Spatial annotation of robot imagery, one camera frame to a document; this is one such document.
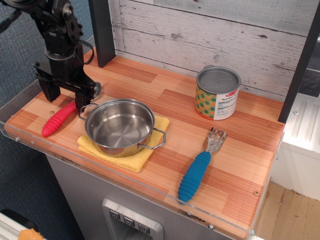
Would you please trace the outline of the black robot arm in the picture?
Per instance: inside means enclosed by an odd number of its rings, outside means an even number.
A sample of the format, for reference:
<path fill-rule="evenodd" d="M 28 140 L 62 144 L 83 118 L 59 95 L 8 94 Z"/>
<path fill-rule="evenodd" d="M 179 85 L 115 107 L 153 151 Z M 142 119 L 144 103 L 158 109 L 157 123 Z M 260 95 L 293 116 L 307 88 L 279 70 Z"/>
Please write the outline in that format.
<path fill-rule="evenodd" d="M 64 88 L 75 93 L 75 107 L 81 113 L 99 95 L 98 84 L 84 72 L 83 47 L 93 46 L 81 39 L 83 26 L 74 15 L 68 0 L 3 0 L 14 12 L 0 24 L 5 31 L 21 13 L 34 20 L 45 43 L 48 61 L 35 62 L 36 77 L 46 99 L 53 102 Z"/>

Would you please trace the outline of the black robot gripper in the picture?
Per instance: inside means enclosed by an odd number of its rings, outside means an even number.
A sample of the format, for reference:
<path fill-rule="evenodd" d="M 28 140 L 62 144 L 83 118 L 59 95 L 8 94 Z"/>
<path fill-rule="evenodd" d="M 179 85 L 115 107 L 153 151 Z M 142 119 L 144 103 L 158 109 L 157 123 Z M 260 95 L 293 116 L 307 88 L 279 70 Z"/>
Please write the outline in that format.
<path fill-rule="evenodd" d="M 36 77 L 49 102 L 61 94 L 60 88 L 75 93 L 75 105 L 78 113 L 98 97 L 98 83 L 84 72 L 84 54 L 76 51 L 74 55 L 63 58 L 54 55 L 49 61 L 36 61 Z"/>

